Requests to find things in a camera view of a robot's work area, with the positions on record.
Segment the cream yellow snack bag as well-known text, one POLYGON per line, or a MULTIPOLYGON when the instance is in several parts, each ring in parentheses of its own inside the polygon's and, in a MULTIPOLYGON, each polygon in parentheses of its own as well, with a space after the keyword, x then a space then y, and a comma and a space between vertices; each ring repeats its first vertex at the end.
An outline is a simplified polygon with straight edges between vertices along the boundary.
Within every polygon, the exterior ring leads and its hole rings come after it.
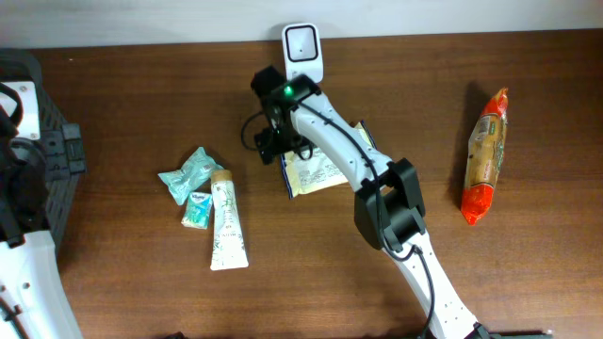
POLYGON ((294 152, 280 155, 289 199, 348 182, 346 176, 320 148, 314 148, 313 154, 309 154, 309 151, 303 151, 302 156, 294 152))

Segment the mint green wipes pack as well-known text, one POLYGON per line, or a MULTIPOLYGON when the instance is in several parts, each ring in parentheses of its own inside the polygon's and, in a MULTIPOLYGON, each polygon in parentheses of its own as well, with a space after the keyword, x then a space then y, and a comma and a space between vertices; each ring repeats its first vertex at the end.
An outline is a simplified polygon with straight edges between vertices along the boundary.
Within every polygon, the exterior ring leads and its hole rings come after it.
POLYGON ((180 169, 159 173, 158 177, 168 187, 176 204, 183 205, 189 194, 209 180, 216 170, 222 170, 222 166, 205 152, 204 147, 199 147, 180 169))

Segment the teal tissue packet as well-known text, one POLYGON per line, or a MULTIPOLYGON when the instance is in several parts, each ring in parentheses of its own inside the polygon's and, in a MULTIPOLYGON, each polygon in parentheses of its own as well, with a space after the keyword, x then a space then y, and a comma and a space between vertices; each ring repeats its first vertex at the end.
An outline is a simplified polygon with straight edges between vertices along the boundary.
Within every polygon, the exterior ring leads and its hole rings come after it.
POLYGON ((209 225, 213 198, 209 193, 191 192, 181 223, 185 227, 206 230, 209 225))

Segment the white bamboo print tube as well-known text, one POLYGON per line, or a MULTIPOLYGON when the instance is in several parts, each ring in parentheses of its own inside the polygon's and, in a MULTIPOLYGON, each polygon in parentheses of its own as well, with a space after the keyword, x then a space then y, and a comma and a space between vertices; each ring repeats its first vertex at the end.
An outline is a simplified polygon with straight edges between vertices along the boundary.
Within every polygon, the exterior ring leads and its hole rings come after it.
POLYGON ((210 269, 218 271, 248 267, 231 171, 218 169, 212 173, 211 194, 215 212, 210 269))

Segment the orange spaghetti package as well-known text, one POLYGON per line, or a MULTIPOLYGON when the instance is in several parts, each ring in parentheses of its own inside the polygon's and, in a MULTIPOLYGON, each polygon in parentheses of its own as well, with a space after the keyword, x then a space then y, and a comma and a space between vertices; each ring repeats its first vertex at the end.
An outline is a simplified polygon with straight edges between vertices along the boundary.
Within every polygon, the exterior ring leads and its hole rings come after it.
POLYGON ((504 159, 508 90, 501 89, 489 100, 468 141, 461 213, 469 225, 483 218, 493 202, 504 159))

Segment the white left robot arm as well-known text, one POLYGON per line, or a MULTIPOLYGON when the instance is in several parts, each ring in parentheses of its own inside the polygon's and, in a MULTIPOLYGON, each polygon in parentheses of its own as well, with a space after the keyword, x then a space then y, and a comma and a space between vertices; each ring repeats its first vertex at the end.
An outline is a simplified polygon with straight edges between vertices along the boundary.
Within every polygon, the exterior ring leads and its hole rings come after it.
POLYGON ((1 336, 80 338, 57 269, 42 147, 18 137, 23 110, 1 113, 1 336))

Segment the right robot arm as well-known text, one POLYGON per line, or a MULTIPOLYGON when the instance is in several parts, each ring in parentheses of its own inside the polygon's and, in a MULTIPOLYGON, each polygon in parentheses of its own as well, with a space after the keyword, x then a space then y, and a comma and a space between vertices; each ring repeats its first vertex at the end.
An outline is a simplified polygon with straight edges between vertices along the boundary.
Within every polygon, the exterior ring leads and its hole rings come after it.
POLYGON ((264 164, 294 152, 320 149, 344 174, 354 193, 354 223, 365 241, 390 258, 426 314, 421 337, 488 338, 434 254, 416 169, 393 161, 353 130, 309 76, 286 79, 274 67, 256 73, 251 88, 268 126, 254 136, 264 164))

